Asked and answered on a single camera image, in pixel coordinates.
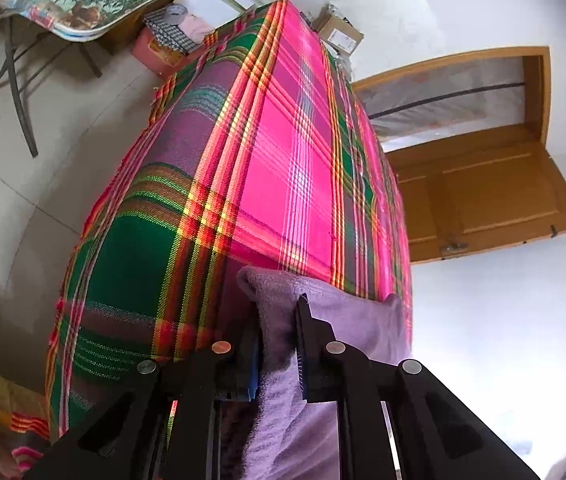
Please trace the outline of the folded plaid bedding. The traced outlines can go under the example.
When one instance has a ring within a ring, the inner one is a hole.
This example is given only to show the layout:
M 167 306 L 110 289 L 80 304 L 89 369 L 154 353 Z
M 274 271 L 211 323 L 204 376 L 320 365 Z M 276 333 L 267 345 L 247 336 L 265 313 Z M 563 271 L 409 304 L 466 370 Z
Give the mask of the folded plaid bedding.
M 0 376 L 0 479 L 20 479 L 50 445 L 44 396 Z

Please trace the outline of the wooden door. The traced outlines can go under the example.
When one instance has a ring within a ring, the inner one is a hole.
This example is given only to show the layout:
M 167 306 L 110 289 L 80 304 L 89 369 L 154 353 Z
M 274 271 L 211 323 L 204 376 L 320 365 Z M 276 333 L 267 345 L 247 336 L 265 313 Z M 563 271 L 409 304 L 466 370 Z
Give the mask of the wooden door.
M 528 125 L 451 136 L 386 157 L 398 179 L 414 263 L 566 233 L 566 180 Z

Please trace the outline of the pink plaid bed sheet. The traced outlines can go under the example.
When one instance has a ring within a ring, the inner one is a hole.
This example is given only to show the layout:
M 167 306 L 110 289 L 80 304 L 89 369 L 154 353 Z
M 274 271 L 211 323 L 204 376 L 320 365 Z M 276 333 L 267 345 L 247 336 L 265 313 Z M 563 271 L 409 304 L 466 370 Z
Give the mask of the pink plaid bed sheet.
M 289 0 L 221 27 L 157 91 L 60 286 L 53 438 L 131 366 L 242 326 L 244 266 L 412 299 L 398 180 L 344 72 Z

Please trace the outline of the plastic door curtain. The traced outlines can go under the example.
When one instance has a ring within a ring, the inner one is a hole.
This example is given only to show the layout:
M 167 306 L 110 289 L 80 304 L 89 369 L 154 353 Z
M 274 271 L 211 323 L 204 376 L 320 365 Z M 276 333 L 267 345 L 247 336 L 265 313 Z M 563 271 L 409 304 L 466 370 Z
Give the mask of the plastic door curtain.
M 424 70 L 359 92 L 384 152 L 525 119 L 522 58 L 484 58 Z

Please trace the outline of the checkered folded cloth pile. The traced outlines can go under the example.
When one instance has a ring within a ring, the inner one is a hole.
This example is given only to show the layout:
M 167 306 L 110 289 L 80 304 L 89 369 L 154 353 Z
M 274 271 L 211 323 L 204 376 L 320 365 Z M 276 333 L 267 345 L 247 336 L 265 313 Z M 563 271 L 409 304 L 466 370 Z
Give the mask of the checkered folded cloth pile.
M 179 3 L 147 13 L 143 22 L 161 46 L 182 54 L 192 53 L 213 32 L 202 18 L 191 14 Z

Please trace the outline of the brown cardboard box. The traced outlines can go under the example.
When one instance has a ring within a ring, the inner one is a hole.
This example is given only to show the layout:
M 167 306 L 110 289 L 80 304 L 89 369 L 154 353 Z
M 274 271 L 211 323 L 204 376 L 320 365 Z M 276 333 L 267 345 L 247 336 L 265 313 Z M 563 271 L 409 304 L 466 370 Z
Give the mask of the brown cardboard box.
M 322 12 L 312 22 L 312 28 L 326 44 L 347 56 L 352 55 L 364 39 L 362 32 L 347 20 L 328 12 Z

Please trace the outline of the white flat box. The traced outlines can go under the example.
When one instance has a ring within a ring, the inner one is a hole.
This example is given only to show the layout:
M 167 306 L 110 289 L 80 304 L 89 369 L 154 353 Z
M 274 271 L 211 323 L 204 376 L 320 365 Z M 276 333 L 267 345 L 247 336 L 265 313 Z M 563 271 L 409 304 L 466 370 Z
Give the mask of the white flat box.
M 244 13 L 244 9 L 233 0 L 173 0 L 173 3 L 184 6 L 189 14 L 201 18 L 213 28 L 228 24 Z

